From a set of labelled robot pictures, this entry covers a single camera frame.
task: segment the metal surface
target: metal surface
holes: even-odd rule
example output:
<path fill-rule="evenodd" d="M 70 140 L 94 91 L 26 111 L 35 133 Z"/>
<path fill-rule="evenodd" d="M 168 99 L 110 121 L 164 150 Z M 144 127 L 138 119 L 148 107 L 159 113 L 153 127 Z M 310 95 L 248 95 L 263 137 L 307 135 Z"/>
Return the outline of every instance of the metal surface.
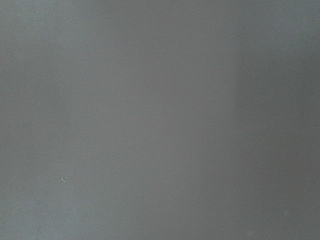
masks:
<path fill-rule="evenodd" d="M 318 240 L 319 10 L 2 0 L 0 240 Z"/>

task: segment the plain gray wall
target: plain gray wall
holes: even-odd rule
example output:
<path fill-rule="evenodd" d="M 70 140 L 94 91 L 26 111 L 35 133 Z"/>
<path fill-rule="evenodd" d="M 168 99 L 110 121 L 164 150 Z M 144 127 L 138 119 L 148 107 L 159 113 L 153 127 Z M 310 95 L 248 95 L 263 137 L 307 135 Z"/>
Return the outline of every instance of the plain gray wall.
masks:
<path fill-rule="evenodd" d="M 0 240 L 318 240 L 319 13 L 2 0 Z"/>

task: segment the gray surface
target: gray surface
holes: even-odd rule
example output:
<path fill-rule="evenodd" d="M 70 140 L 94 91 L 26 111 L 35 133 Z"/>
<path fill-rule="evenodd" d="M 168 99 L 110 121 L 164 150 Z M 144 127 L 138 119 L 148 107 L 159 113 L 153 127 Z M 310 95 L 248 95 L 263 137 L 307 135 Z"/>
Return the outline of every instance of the gray surface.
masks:
<path fill-rule="evenodd" d="M 2 0 L 1 240 L 318 240 L 319 1 Z"/>

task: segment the gray background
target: gray background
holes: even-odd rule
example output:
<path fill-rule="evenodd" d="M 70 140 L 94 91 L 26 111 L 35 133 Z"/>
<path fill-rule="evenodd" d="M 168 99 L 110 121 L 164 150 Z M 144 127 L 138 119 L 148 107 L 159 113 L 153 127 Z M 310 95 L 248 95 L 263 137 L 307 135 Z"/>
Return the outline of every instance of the gray background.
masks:
<path fill-rule="evenodd" d="M 319 13 L 2 0 L 0 240 L 318 240 Z"/>

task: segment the dark gray area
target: dark gray area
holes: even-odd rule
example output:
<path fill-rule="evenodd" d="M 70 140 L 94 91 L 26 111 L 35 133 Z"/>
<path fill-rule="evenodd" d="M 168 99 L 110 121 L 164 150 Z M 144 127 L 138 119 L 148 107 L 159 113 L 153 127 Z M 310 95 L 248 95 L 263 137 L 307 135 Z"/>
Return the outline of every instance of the dark gray area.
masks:
<path fill-rule="evenodd" d="M 318 0 L 1 0 L 0 240 L 318 240 Z"/>

